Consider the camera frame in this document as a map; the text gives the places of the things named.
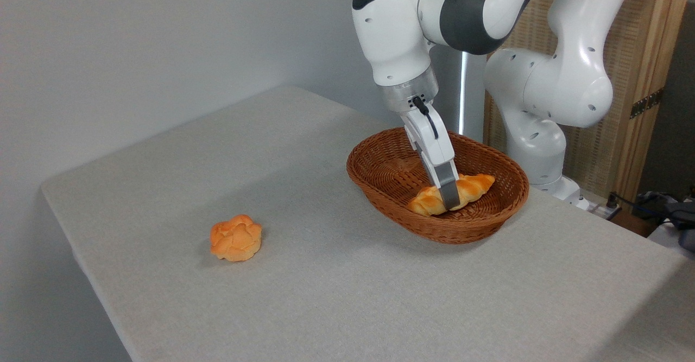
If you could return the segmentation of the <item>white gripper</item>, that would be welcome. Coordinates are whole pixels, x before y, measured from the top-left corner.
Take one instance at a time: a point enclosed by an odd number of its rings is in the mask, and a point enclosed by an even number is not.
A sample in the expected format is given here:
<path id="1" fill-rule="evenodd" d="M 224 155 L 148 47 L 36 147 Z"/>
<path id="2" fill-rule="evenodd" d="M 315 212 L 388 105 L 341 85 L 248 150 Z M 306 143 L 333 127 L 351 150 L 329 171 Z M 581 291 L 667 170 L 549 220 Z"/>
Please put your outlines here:
<path id="1" fill-rule="evenodd" d="M 429 103 L 425 107 L 427 114 L 414 108 L 403 112 L 401 119 L 413 149 L 419 149 L 428 161 L 429 179 L 438 189 L 446 212 L 461 204 L 454 150 L 439 113 Z"/>

